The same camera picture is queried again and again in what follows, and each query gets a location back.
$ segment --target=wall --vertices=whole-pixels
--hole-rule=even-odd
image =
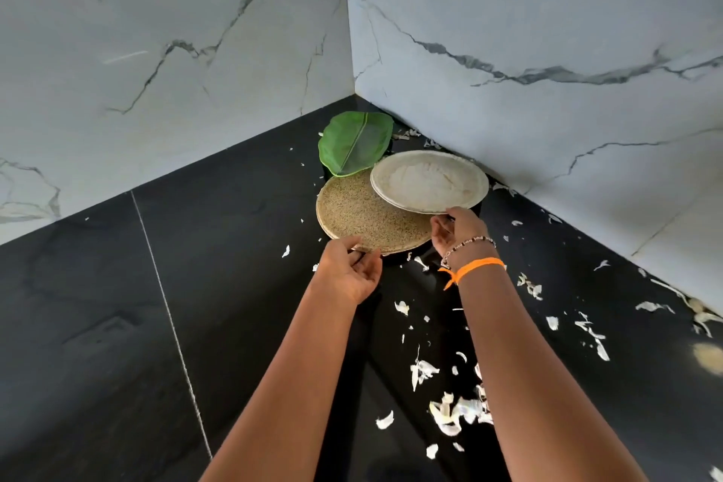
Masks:
[[[349,0],[349,16],[359,95],[723,309],[723,0]]]
[[[346,0],[0,0],[0,39],[0,243],[353,93]]]

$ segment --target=black countertop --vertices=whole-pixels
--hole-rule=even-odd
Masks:
[[[324,182],[317,133],[357,108],[373,110],[342,100],[0,246],[0,479],[200,476],[327,240],[314,213]],[[723,345],[723,325],[710,324],[713,339],[695,333],[673,292],[520,195],[490,191],[481,215],[513,281],[524,273],[542,285],[543,300],[518,288],[523,302],[650,478],[706,480],[723,466],[723,378],[692,353]],[[442,291],[429,245],[416,255],[432,270],[385,258],[379,289],[358,310],[318,480],[508,479],[493,426],[463,422],[451,439],[428,413],[443,392],[473,397],[478,379],[457,292]],[[603,260],[609,267],[595,270]],[[394,309],[400,300],[409,317]],[[646,300],[675,313],[637,311]],[[574,325],[581,312],[607,336],[609,362]],[[546,316],[558,317],[557,331]],[[418,347],[440,372],[412,392]],[[380,431],[375,420],[389,410],[395,421]]]

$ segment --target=orange thread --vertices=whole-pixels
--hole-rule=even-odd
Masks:
[[[483,267],[484,265],[502,265],[503,267],[505,264],[502,262],[502,259],[496,258],[496,257],[486,257],[484,259],[475,259],[474,261],[471,261],[470,263],[467,263],[464,267],[460,268],[456,273],[454,271],[449,270],[448,268],[441,267],[439,270],[441,272],[448,272],[451,276],[451,279],[449,282],[447,282],[447,286],[445,286],[445,290],[449,286],[451,286],[453,283],[457,284],[459,286],[459,281],[462,280],[462,276],[466,275],[470,271],[474,270],[477,267]]]

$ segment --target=brown plate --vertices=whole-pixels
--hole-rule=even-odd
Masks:
[[[361,235],[356,249],[383,254],[421,246],[432,237],[429,216],[392,206],[372,188],[370,169],[348,177],[332,177],[317,197],[319,224],[331,238]]]

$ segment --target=person's right arm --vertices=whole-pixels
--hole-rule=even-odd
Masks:
[[[440,255],[487,227],[473,212],[432,218]],[[478,258],[499,257],[477,241],[453,252],[457,272]],[[475,268],[459,282],[465,317],[510,476],[514,482],[632,482],[642,469],[552,351],[501,265]]]

